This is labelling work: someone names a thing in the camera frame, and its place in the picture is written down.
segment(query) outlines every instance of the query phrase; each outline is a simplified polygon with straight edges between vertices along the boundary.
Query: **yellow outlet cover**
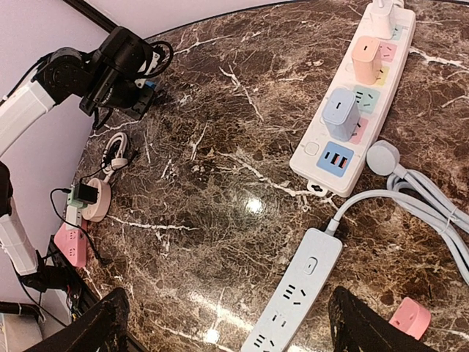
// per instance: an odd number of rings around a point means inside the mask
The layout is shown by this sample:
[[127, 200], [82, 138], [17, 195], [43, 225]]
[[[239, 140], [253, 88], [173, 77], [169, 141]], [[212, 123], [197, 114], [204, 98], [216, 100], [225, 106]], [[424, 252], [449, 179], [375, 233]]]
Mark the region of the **yellow outlet cover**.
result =
[[382, 66], [380, 70], [380, 74], [378, 78], [376, 78], [375, 85], [380, 86], [380, 87], [384, 86], [384, 84], [386, 83], [386, 79], [388, 79], [388, 74], [389, 74], [389, 67]]

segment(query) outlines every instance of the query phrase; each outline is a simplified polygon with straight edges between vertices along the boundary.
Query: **white power adapter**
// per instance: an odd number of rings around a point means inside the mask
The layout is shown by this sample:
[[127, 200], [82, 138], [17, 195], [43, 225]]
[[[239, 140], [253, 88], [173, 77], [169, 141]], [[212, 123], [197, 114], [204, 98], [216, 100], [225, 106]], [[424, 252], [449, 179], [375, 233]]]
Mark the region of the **white power adapter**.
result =
[[373, 0], [370, 16], [374, 35], [381, 39], [391, 39], [396, 28], [393, 0]]

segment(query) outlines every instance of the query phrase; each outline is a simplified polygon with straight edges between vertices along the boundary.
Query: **white cable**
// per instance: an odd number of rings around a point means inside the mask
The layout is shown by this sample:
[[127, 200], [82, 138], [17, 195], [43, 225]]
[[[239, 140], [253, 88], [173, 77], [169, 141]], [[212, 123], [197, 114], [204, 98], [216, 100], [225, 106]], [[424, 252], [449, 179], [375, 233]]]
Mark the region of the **white cable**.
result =
[[[111, 162], [106, 163], [108, 153], [112, 146], [119, 142], [119, 149], [116, 152], [116, 155], [112, 158]], [[109, 139], [106, 148], [103, 151], [103, 158], [101, 159], [101, 167], [103, 172], [106, 175], [104, 182], [108, 183], [115, 171], [125, 167], [128, 164], [128, 160], [124, 158], [125, 150], [127, 149], [128, 138], [127, 135], [123, 132], [118, 132], [114, 134], [111, 139]]]
[[[384, 153], [383, 148], [387, 148], [388, 153]], [[377, 142], [370, 148], [367, 161], [370, 168], [377, 174], [384, 175], [385, 166], [393, 163], [396, 165], [394, 172], [388, 178], [388, 190], [365, 191], [350, 198], [330, 220], [325, 232], [333, 235], [344, 213], [356, 202], [375, 197], [392, 198], [409, 213], [419, 217], [438, 232], [448, 246], [463, 279], [469, 285], [469, 248], [451, 225], [454, 223], [469, 233], [469, 215], [458, 209], [427, 176], [415, 170], [407, 170], [398, 164], [399, 155], [395, 152], [396, 149], [392, 145], [383, 141]], [[403, 189], [418, 192], [428, 204], [400, 193]]]

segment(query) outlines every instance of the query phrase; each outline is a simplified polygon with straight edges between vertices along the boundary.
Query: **power adapter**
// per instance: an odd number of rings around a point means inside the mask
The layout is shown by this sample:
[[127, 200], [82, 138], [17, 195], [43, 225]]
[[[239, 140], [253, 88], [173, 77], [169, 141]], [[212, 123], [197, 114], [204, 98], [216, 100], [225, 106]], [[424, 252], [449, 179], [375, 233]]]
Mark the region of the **power adapter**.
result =
[[391, 39], [396, 28], [393, 0], [373, 0], [370, 15], [373, 33], [381, 39]]
[[74, 188], [74, 197], [76, 200], [91, 205], [97, 202], [97, 188], [78, 183]]

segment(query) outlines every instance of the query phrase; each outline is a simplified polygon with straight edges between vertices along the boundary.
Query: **power button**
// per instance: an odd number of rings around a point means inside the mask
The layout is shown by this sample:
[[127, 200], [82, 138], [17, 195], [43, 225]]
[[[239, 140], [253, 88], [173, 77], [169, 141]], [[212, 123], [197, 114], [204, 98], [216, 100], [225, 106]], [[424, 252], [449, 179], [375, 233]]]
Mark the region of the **power button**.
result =
[[314, 269], [316, 268], [316, 265], [317, 265], [317, 259], [315, 257], [310, 257], [306, 261], [306, 265], [303, 270], [307, 275], [311, 275]]

